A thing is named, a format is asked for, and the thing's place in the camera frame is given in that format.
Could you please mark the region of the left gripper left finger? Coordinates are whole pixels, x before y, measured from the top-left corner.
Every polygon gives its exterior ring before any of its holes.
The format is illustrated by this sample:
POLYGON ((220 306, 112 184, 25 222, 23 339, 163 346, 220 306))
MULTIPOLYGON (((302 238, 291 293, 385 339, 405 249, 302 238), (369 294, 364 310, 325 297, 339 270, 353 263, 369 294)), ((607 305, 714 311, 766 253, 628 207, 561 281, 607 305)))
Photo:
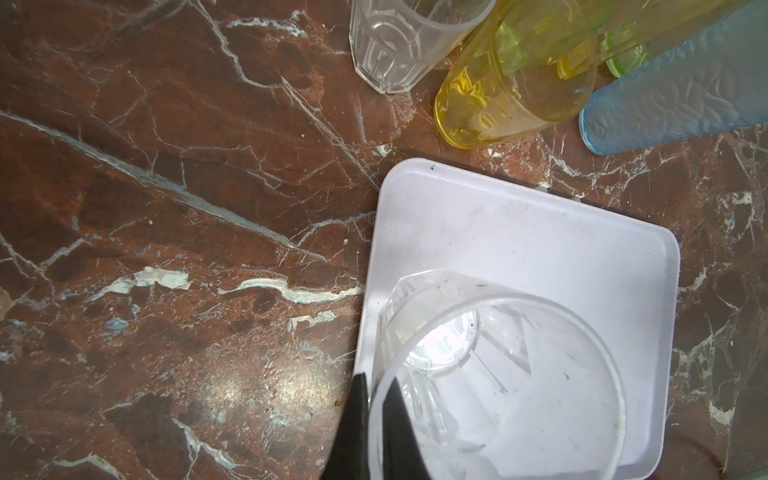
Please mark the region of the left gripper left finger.
POLYGON ((368 467, 369 397, 364 373, 352 379, 329 458, 321 480, 369 479, 368 467))

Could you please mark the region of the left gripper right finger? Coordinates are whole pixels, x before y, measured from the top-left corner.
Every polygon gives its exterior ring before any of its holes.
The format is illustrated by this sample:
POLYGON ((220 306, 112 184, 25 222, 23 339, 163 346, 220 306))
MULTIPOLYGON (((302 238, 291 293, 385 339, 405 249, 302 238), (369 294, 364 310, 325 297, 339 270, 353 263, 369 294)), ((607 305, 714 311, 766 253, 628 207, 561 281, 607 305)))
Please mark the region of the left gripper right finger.
POLYGON ((430 480, 410 421, 402 389, 394 379, 383 403, 383 461, 386 480, 430 480))

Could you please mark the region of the lilac plastic tray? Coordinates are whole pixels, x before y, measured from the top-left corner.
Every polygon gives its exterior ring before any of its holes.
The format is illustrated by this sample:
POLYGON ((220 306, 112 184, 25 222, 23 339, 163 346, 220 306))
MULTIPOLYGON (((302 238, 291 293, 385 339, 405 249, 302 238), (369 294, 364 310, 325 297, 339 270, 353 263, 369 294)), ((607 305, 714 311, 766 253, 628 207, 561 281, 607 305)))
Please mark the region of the lilac plastic tray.
POLYGON ((435 161, 405 160, 378 198, 353 370, 370 374, 396 282, 445 268, 558 302, 606 342, 626 391, 617 477, 644 479, 664 443, 680 248, 673 233, 435 161))

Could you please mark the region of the yellow short glass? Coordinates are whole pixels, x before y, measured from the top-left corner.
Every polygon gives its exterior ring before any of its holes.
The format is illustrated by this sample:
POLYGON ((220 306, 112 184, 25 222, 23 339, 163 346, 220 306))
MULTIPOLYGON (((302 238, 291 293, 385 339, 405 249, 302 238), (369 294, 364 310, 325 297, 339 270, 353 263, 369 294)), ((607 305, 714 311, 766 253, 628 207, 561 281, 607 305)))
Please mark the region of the yellow short glass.
POLYGON ((434 100, 460 149, 508 141, 576 116, 597 77, 597 30, 611 1, 501 1, 471 35, 434 100))

